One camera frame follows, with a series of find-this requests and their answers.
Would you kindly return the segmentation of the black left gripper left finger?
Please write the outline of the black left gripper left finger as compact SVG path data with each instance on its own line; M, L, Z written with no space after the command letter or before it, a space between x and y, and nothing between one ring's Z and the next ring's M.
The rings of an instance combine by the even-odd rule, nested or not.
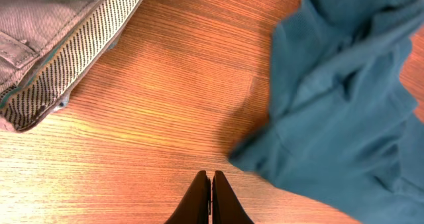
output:
M206 171L199 171L181 202L165 224L208 224L211 204L211 181Z

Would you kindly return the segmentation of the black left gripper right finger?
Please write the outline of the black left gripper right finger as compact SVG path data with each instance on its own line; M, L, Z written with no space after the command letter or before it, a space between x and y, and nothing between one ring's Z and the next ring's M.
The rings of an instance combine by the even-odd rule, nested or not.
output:
M253 224L242 208L230 183L222 171L216 171L212 184L213 224Z

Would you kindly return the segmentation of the blue polo shirt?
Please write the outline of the blue polo shirt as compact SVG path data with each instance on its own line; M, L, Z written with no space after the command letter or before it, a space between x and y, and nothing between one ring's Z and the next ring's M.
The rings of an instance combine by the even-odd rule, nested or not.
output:
M277 24L269 122L229 161L362 223L423 222L423 124L399 80L423 0L301 0Z

